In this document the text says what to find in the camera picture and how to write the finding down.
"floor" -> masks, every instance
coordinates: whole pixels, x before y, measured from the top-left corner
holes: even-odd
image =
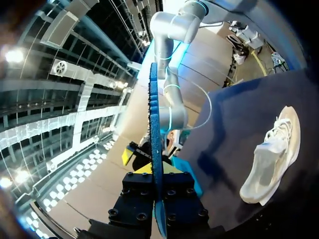
[[[268,75],[272,75],[274,72],[272,68],[274,67],[271,53],[268,51],[266,47],[263,47],[262,51],[257,55],[263,67],[266,70]],[[257,79],[263,77],[263,72],[256,61],[255,57],[250,54],[242,65],[236,66],[236,71],[233,77],[234,82],[238,81],[250,81],[253,79]]]

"blue foam pad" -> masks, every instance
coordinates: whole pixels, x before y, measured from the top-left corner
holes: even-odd
[[[175,168],[177,168],[177,169],[179,169],[180,171],[183,171],[183,172],[189,172],[192,175],[192,177],[193,177],[193,179],[195,181],[195,186],[194,186],[195,191],[196,191],[198,197],[200,198],[203,195],[203,190],[201,189],[200,184],[199,184],[199,182],[198,182],[198,180],[197,180],[197,178],[196,178],[196,176],[195,176],[195,174],[194,174],[189,162],[187,162],[187,161],[185,161],[183,159],[180,159],[180,158],[178,158],[176,156],[173,156],[171,158],[171,162],[172,162],[172,165]]]
[[[159,227],[159,232],[163,238],[166,238],[166,223],[164,203],[161,198],[163,182],[163,164],[161,161],[161,136],[160,136],[160,113],[159,113],[159,93],[157,63],[151,64],[150,84],[149,84],[149,105],[150,105],[150,135],[152,150],[152,170],[153,178],[157,191],[155,201],[155,218]]]

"yellow object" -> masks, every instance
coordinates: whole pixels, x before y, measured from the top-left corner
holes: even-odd
[[[163,162],[163,171],[164,173],[182,173],[182,171],[178,170],[177,168],[169,165],[166,162]],[[149,173],[152,174],[152,165],[151,163],[145,165],[143,168],[136,170],[134,173]]]
[[[263,66],[263,64],[261,64],[261,61],[259,60],[258,56],[256,55],[255,51],[252,51],[251,54],[255,57],[261,71],[263,72],[264,76],[267,76],[266,70]]]
[[[124,166],[126,166],[129,163],[132,155],[133,152],[130,151],[128,148],[124,149],[124,152],[122,154],[122,161]]]

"shoelace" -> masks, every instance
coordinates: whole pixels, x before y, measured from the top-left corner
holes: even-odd
[[[280,139],[283,139],[286,143],[286,153],[288,150],[289,139],[291,137],[291,125],[292,124],[290,119],[278,119],[278,117],[276,117],[274,127],[266,133],[264,142],[266,142],[270,137],[279,137]]]

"ventilation fan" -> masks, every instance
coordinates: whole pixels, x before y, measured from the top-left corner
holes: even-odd
[[[53,68],[54,73],[58,76],[63,77],[67,68],[68,68],[67,66],[68,66],[68,64],[66,63],[66,61],[58,62]]]

